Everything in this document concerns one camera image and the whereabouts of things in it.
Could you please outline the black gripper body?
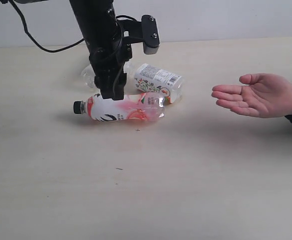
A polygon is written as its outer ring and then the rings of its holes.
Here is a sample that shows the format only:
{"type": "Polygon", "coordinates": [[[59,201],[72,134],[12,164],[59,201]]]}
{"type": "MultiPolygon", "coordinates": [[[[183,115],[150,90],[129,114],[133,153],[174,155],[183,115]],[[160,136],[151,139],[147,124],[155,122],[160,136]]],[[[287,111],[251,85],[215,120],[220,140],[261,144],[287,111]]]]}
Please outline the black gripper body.
{"type": "Polygon", "coordinates": [[[119,56],[121,47],[123,45],[124,32],[118,32],[115,34],[115,40],[106,38],[110,40],[110,44],[114,47],[110,52],[106,48],[97,46],[97,32],[86,32],[85,33],[85,43],[89,50],[89,61],[94,72],[97,71],[99,76],[100,71],[110,70],[113,68],[119,68],[119,72],[116,72],[117,75],[120,72],[125,72],[125,65],[123,57],[119,56]]]}

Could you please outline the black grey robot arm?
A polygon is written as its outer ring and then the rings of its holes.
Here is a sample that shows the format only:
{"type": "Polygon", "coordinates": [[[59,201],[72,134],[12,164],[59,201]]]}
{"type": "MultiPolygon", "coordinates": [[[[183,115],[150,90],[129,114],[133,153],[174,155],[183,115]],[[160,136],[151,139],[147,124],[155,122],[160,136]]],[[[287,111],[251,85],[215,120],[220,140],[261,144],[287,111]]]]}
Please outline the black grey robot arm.
{"type": "Polygon", "coordinates": [[[111,0],[71,0],[70,5],[89,51],[95,85],[104,99],[124,98],[127,74],[123,67],[132,58],[124,43],[124,29],[111,0]]]}

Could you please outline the person's open hand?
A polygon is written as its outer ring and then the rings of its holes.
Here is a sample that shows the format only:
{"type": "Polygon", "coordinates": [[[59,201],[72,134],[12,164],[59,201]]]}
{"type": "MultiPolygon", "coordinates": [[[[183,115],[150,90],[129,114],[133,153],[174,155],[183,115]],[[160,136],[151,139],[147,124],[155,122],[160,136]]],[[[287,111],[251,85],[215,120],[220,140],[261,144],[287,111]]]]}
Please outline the person's open hand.
{"type": "Polygon", "coordinates": [[[289,114],[292,86],[282,76],[268,73],[246,74],[240,85],[217,85],[212,97],[220,107],[248,117],[280,118],[289,114]]]}

